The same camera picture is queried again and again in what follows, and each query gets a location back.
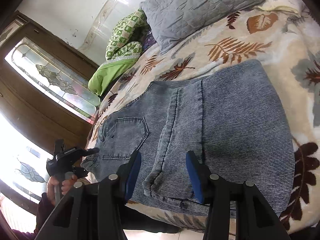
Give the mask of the dark sleeved left forearm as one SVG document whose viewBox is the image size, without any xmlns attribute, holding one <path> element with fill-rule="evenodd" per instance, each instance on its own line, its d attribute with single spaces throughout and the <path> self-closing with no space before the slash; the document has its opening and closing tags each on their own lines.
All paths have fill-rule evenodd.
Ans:
<svg viewBox="0 0 320 240">
<path fill-rule="evenodd" d="M 39 230 L 47 220 L 55 207 L 55 194 L 54 193 L 43 193 L 41 201 L 38 204 L 37 215 L 36 215 L 36 227 L 33 233 L 20 232 L 12 229 L 15 236 L 20 240 L 34 240 Z"/>
</svg>

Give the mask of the person's left hand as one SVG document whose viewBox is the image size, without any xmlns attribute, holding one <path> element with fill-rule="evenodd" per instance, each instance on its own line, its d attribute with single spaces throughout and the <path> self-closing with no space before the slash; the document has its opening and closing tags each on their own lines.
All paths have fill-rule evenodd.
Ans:
<svg viewBox="0 0 320 240">
<path fill-rule="evenodd" d="M 61 193 L 63 195 L 66 195 L 68 193 L 68 191 L 73 187 L 73 185 L 76 183 L 77 181 L 77 176 L 76 175 L 72 175 L 71 178 L 64 180 L 61 183 L 60 189 L 61 189 Z M 47 198 L 49 199 L 49 201 L 51 202 L 52 205 L 55 206 L 56 201 L 55 201 L 55 187 L 59 186 L 60 182 L 54 177 L 51 176 L 48 180 L 47 183 Z"/>
</svg>

